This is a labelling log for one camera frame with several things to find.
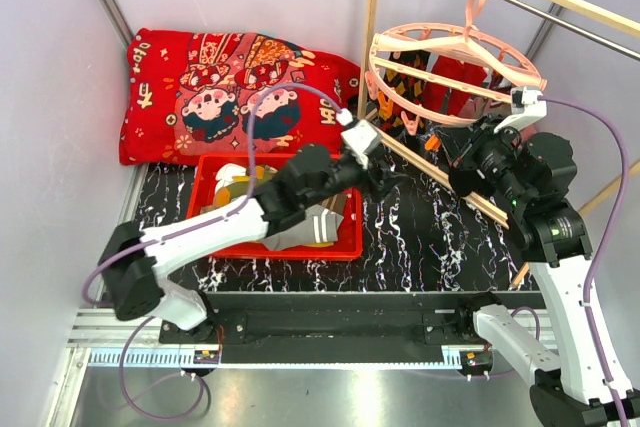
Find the orange clothes clip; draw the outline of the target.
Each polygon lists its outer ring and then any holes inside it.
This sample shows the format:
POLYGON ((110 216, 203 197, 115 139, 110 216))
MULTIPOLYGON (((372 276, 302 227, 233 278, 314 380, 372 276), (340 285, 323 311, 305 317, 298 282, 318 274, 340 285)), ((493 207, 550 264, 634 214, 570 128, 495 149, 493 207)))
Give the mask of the orange clothes clip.
POLYGON ((431 135, 424 143, 424 149, 429 152, 437 152, 441 147, 441 140, 437 135, 431 135))

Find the pink round clip hanger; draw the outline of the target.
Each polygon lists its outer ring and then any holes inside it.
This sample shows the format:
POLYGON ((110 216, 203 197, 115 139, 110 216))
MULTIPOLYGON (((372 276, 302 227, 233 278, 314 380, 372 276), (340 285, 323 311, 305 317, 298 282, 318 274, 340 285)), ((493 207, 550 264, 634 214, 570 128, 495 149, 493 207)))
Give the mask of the pink round clip hanger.
POLYGON ((510 89, 544 90, 534 64, 511 45, 475 25, 487 0, 467 0, 464 23, 403 24, 373 36, 365 81, 383 128, 402 126, 415 135, 427 123, 464 127, 477 117, 463 113, 511 102, 510 89))

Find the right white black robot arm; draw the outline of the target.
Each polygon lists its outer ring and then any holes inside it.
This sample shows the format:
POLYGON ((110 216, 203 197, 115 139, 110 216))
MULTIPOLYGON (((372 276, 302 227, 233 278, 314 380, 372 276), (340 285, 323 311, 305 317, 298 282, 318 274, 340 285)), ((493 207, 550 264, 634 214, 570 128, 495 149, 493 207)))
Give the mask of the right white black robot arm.
POLYGON ((529 388, 544 426, 627 425, 639 417, 639 391, 621 368, 587 275, 594 265, 586 224, 566 195, 577 173, 568 140, 548 132, 522 139, 485 117, 438 135, 458 195, 474 190, 506 203, 508 232, 542 294, 556 341, 549 350, 493 294, 480 294, 454 318, 466 343, 488 342, 529 388))

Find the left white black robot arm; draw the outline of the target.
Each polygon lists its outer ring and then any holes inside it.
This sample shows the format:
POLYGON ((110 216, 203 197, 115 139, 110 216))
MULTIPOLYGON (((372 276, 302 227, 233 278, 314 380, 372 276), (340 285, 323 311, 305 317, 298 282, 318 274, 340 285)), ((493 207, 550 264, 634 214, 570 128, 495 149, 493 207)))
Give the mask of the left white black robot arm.
POLYGON ((212 309, 201 294, 172 282, 172 272, 292 228, 303 222, 309 207, 350 188, 382 201, 404 178, 390 169, 378 149, 362 159, 353 153, 334 159, 325 147, 308 145, 271 180, 222 208, 164 227, 122 223, 98 264, 115 316, 120 321, 155 316, 193 342, 206 342, 216 329, 212 309))

